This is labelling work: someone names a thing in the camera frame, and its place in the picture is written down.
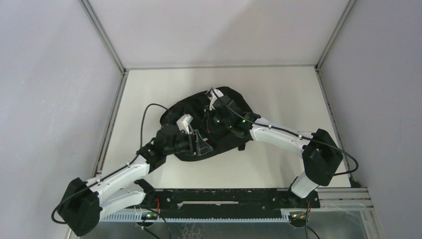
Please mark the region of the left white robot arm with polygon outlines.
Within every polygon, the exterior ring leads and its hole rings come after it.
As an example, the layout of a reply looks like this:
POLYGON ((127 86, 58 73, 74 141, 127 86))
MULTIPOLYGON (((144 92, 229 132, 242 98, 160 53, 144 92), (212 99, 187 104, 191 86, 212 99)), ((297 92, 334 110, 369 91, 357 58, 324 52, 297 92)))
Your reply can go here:
POLYGON ((104 217, 116 211, 138 204, 151 207, 156 200, 155 193, 143 189, 135 181, 163 165, 168 155, 186 153, 202 156, 213 150, 209 139, 202 137, 198 130, 179 129, 166 124, 119 168, 105 176, 85 181, 81 178, 72 180, 53 210, 51 219, 56 223, 55 215, 59 215, 62 224, 69 226, 77 236, 84 236, 104 217))

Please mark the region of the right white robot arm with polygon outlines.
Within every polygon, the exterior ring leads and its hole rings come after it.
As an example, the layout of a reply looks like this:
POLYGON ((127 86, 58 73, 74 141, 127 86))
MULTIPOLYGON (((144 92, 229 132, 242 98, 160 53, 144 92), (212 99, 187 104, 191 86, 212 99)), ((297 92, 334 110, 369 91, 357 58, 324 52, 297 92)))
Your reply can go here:
POLYGON ((289 187, 290 205, 301 207, 317 187, 330 184, 343 161, 343 154, 326 130, 300 131, 273 124, 253 112, 243 112, 219 90, 209 90, 207 97, 209 111, 218 115, 216 124, 225 124, 237 137, 288 150, 303 161, 303 172, 289 187))

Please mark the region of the black backpack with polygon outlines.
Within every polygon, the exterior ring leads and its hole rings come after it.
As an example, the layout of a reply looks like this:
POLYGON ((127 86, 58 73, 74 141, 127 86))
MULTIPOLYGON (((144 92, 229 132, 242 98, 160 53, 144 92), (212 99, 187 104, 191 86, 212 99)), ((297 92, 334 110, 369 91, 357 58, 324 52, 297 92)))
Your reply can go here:
MULTIPOLYGON (((234 100, 242 110, 253 112, 241 93, 230 87, 218 87, 216 89, 220 90, 224 96, 234 100)), ((206 93, 207 91, 202 91, 176 102, 160 117, 161 125, 176 124, 181 116, 190 114, 193 117, 191 122, 193 130, 197 129, 202 138, 213 147, 212 152, 202 156, 187 152, 175 154, 181 161, 201 161, 235 148, 243 151, 246 143, 252 140, 252 137, 237 137, 225 127, 218 127, 212 122, 212 112, 209 110, 210 100, 206 93)))

